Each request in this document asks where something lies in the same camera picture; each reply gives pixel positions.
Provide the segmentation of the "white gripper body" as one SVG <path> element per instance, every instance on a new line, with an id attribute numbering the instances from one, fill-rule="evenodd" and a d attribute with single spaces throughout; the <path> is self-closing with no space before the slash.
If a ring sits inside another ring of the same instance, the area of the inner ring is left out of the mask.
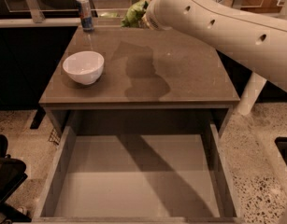
<path id="1" fill-rule="evenodd" d="M 143 21 L 153 30 L 170 30 L 175 24 L 176 0 L 151 0 Z"/>

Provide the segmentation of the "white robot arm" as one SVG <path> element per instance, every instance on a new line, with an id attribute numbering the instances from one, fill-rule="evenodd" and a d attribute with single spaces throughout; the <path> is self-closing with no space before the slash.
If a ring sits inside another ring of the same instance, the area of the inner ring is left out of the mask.
<path id="1" fill-rule="evenodd" d="M 287 20 L 245 12 L 214 0 L 151 0 L 144 21 L 155 30 L 174 29 L 195 37 L 250 69 L 237 105 L 242 117 L 268 80 L 287 92 Z"/>

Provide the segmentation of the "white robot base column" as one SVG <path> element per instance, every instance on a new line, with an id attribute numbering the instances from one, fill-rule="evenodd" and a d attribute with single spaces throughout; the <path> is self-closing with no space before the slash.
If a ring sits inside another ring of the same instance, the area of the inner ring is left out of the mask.
<path id="1" fill-rule="evenodd" d="M 266 84 L 266 79 L 252 72 L 251 76 L 244 88 L 244 91 L 240 97 L 240 102 L 237 105 L 237 112 L 243 116 L 248 115 L 261 91 Z"/>

